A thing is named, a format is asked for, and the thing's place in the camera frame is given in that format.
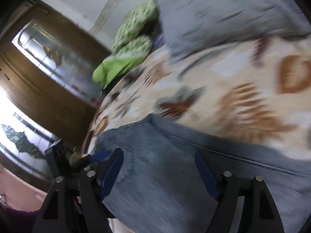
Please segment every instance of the cabinet door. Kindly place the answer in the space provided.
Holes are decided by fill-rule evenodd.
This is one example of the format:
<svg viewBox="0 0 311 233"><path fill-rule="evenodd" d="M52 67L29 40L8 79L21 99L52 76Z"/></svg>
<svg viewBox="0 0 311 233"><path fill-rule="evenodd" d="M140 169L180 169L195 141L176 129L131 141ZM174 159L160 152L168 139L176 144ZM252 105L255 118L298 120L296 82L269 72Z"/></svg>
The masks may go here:
<svg viewBox="0 0 311 233"><path fill-rule="evenodd" d="M31 119L78 146L95 113L91 99L101 90L91 74L108 54L59 13L37 4L0 43L0 85Z"/></svg>

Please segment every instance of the door handle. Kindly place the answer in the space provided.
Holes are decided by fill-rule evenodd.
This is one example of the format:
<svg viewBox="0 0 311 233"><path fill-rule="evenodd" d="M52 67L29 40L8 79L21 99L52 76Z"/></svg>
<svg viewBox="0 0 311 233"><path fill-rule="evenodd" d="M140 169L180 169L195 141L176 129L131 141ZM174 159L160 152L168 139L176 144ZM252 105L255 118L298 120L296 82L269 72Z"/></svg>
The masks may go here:
<svg viewBox="0 0 311 233"><path fill-rule="evenodd" d="M10 80L10 78L6 75L6 74L3 74L5 78L7 78L7 80Z"/></svg>

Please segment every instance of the beige bedsheet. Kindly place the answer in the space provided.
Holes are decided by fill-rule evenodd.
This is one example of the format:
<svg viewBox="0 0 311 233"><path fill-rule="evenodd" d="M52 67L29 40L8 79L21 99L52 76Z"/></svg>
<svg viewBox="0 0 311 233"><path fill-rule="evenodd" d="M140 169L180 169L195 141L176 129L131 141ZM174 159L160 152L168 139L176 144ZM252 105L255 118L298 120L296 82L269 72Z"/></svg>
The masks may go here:
<svg viewBox="0 0 311 233"><path fill-rule="evenodd" d="M149 113L310 160L311 37L217 46L176 64L165 46L156 50L104 99L89 151L100 132Z"/></svg>

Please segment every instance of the gray cloth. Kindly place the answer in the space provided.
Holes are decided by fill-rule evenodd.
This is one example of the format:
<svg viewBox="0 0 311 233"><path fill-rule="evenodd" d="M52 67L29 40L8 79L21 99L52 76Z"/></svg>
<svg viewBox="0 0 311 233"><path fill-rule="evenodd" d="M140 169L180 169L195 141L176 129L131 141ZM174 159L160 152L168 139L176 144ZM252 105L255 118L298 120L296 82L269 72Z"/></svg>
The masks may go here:
<svg viewBox="0 0 311 233"><path fill-rule="evenodd" d="M157 0L163 36L177 62L195 51L263 36L294 36L311 26L293 0Z"/></svg>
<svg viewBox="0 0 311 233"><path fill-rule="evenodd" d="M150 114L98 136L96 152L115 148L124 151L124 164L104 204L136 233L206 232L217 202L194 163L202 148L212 152L212 167L220 171L263 176L286 232L298 232L311 213L311 162L267 147L220 139Z"/></svg>

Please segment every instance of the metal screw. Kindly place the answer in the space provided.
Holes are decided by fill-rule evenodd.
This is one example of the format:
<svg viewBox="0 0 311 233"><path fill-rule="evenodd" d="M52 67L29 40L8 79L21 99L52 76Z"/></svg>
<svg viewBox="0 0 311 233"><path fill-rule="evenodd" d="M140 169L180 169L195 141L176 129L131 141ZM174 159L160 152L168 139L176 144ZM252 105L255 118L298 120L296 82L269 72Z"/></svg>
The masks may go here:
<svg viewBox="0 0 311 233"><path fill-rule="evenodd" d="M95 174L96 174L95 171L88 171L87 172L87 176L89 176L89 177L93 177Z"/></svg>
<svg viewBox="0 0 311 233"><path fill-rule="evenodd" d="M64 180L64 177L63 176L58 176L56 179L55 179L55 181L57 182L57 183L60 183L60 182L62 182Z"/></svg>
<svg viewBox="0 0 311 233"><path fill-rule="evenodd" d="M263 177L261 177L261 176L256 176L255 179L256 179L257 181L259 181L259 182L263 181Z"/></svg>
<svg viewBox="0 0 311 233"><path fill-rule="evenodd" d="M225 176L225 177L231 177L231 176L232 176L232 173L229 172L229 171L224 171L224 176Z"/></svg>

